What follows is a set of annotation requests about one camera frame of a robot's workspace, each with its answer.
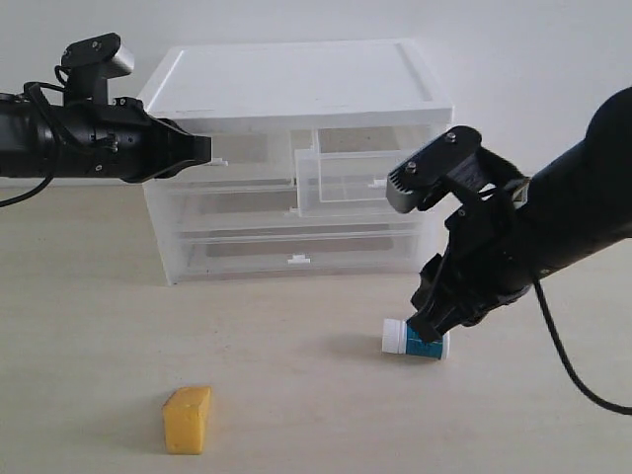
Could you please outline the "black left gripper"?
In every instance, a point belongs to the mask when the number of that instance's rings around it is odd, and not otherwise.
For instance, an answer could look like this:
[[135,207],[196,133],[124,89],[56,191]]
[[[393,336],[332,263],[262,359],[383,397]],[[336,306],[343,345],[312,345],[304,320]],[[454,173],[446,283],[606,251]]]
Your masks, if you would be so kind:
[[211,138],[195,135],[170,118],[153,118],[140,101],[90,102],[34,112],[39,170],[54,178],[118,179],[125,183],[166,180],[207,165]]

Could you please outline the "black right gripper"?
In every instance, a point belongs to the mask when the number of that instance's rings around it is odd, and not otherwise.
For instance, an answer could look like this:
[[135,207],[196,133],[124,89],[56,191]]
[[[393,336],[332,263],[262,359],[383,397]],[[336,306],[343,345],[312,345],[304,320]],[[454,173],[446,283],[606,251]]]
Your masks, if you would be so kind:
[[498,192],[475,205],[461,205],[447,223],[445,254],[424,264],[411,297],[416,312],[407,326],[423,342],[438,341],[459,325],[478,324],[533,286],[533,199],[516,207],[507,193]]

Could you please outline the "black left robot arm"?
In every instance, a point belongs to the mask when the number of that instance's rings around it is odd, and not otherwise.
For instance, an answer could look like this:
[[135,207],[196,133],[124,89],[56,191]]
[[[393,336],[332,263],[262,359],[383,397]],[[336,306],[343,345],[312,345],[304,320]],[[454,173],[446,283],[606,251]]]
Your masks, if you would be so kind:
[[1,96],[1,176],[38,179],[118,179],[138,184],[169,179],[211,160],[211,139],[173,121],[154,118],[142,103],[89,102],[48,108],[45,120],[32,102]]

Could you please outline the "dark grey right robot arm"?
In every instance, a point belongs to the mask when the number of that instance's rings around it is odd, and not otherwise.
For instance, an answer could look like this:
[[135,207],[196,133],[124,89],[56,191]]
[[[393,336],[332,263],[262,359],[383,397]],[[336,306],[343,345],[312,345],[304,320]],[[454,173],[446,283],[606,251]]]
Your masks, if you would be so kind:
[[447,195],[445,250],[422,268],[408,327],[435,342],[511,304],[549,276],[631,235],[631,92],[594,113],[585,136],[532,176],[456,126],[390,176],[425,211]]

